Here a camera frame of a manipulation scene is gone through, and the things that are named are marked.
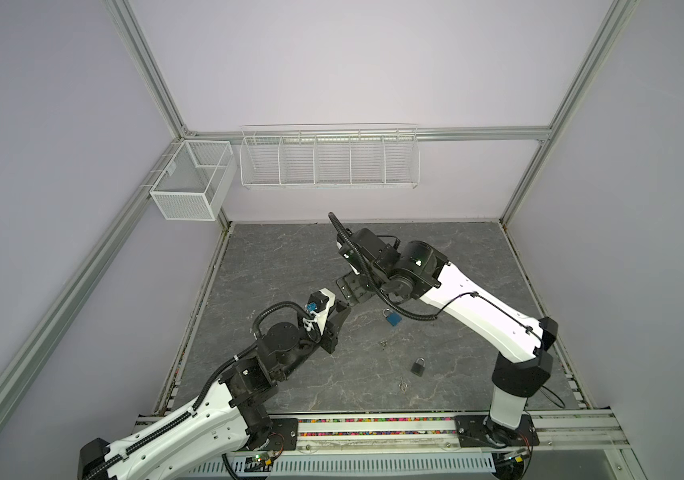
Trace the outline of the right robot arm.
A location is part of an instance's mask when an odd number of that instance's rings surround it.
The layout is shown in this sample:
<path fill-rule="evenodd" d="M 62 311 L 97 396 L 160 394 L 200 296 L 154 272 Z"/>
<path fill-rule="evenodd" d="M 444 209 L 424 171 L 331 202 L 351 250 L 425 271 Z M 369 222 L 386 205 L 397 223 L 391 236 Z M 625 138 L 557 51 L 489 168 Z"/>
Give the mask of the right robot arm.
<path fill-rule="evenodd" d="M 487 292 L 445 254 L 424 241 L 406 245 L 385 242 L 368 228 L 352 231 L 334 213 L 339 254 L 351 273 L 340 289 L 350 303 L 378 297 L 392 312 L 414 321 L 432 322 L 447 314 L 496 348 L 490 409 L 472 439 L 503 448 L 516 441 L 531 445 L 521 432 L 529 398 L 550 379 L 550 352 L 558 324 L 549 317 L 525 315 Z"/>

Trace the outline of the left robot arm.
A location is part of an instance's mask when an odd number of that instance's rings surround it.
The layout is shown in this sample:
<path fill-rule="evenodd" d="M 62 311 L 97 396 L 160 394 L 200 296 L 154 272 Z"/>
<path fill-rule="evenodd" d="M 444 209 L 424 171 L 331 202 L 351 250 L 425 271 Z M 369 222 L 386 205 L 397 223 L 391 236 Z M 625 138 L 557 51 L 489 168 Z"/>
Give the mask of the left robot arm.
<path fill-rule="evenodd" d="M 333 353 L 351 312 L 329 290 L 304 305 L 282 301 L 253 321 L 254 342 L 226 360 L 190 402 L 124 439 L 97 438 L 80 451 L 80 479 L 177 479 L 240 449 L 268 444 L 265 402 L 317 350 Z"/>

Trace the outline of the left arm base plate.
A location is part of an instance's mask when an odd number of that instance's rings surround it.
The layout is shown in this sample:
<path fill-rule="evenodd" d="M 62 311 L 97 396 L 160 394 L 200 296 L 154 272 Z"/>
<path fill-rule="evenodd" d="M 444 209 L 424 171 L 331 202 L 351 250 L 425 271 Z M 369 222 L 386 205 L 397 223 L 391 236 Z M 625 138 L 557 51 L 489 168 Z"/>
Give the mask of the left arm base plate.
<path fill-rule="evenodd" d="M 238 449 L 238 452 L 257 451 L 295 451 L 299 440 L 299 419 L 296 417 L 271 418 L 272 424 L 265 433 L 259 433 L 254 439 Z"/>

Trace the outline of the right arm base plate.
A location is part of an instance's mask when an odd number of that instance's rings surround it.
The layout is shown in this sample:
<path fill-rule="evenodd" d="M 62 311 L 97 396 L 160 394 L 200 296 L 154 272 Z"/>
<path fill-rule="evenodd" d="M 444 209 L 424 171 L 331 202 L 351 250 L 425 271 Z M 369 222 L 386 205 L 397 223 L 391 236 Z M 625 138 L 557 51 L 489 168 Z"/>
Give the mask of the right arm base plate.
<path fill-rule="evenodd" d="M 462 448 L 534 447 L 540 444 L 532 417 L 524 413 L 519 426 L 511 430 L 491 426 L 486 414 L 465 414 L 455 417 L 455 427 Z"/>

